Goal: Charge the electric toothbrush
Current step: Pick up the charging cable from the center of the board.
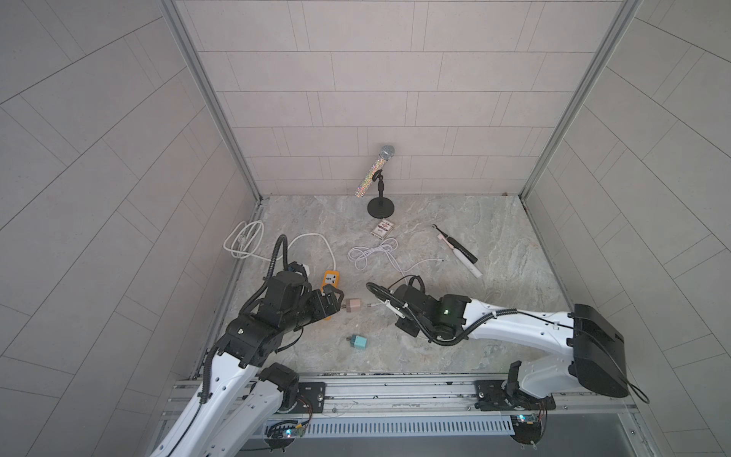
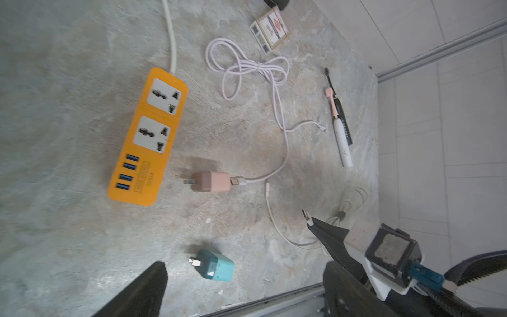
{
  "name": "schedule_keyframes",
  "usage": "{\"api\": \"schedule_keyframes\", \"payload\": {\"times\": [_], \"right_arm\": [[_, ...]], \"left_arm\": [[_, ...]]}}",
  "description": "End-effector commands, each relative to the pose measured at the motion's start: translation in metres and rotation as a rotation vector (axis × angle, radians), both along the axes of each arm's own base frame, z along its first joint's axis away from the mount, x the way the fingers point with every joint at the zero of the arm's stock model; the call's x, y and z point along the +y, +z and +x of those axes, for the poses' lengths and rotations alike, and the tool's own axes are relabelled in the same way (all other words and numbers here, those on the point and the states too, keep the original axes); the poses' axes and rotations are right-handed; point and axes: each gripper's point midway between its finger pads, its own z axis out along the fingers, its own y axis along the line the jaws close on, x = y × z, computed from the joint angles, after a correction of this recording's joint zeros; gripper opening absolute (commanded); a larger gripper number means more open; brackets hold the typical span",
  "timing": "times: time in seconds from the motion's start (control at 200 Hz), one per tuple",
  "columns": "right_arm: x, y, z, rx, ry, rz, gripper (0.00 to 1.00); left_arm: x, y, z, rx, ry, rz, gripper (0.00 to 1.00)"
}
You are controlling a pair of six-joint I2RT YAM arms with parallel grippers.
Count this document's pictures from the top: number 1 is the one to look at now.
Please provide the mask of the orange power strip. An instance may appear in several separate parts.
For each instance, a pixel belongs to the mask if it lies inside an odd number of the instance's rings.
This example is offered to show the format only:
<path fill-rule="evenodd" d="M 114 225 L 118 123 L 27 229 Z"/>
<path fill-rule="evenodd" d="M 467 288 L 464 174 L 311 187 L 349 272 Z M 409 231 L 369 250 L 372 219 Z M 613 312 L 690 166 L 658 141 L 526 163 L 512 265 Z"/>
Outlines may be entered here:
<path fill-rule="evenodd" d="M 340 283 L 340 272 L 336 270 L 327 270 L 323 277 L 322 289 L 325 286 L 331 286 L 338 289 Z"/>

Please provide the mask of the teal charger adapter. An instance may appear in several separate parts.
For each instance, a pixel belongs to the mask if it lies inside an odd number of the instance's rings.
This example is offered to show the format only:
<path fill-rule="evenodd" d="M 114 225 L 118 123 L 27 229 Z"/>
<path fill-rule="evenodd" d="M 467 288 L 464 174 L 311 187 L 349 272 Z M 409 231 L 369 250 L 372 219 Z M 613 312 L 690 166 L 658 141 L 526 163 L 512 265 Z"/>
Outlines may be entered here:
<path fill-rule="evenodd" d="M 356 350 L 364 350 L 367 347 L 367 338 L 362 335 L 351 335 L 346 339 L 348 341 L 348 344 L 352 346 L 352 348 L 356 348 Z"/>

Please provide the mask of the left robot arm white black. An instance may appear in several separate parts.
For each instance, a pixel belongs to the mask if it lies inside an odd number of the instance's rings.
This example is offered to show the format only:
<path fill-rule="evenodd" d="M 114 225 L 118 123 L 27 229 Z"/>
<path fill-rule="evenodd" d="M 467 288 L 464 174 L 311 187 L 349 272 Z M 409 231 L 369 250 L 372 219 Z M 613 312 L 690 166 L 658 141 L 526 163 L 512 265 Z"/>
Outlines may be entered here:
<path fill-rule="evenodd" d="M 344 293 L 318 289 L 303 265 L 287 259 L 280 235 L 262 286 L 206 356 L 202 383 L 155 456 L 234 456 L 266 420 L 296 402 L 298 374 L 281 364 L 267 367 L 293 331 L 340 312 Z"/>

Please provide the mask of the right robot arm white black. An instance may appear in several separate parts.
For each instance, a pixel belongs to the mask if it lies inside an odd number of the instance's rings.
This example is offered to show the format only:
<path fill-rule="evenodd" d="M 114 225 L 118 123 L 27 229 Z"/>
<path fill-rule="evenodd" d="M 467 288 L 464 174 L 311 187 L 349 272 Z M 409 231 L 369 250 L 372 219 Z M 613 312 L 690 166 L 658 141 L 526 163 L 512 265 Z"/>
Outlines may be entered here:
<path fill-rule="evenodd" d="M 543 358 L 516 361 L 509 368 L 503 391 L 518 407 L 575 388 L 611 398 L 634 394 L 650 402 L 628 379 L 624 335 L 591 306 L 577 304 L 572 312 L 530 312 L 457 294 L 435 299 L 426 294 L 419 276 L 403 278 L 390 288 L 369 282 L 367 290 L 397 315 L 399 329 L 413 337 L 423 335 L 437 346 L 454 347 L 472 339 L 542 350 Z"/>

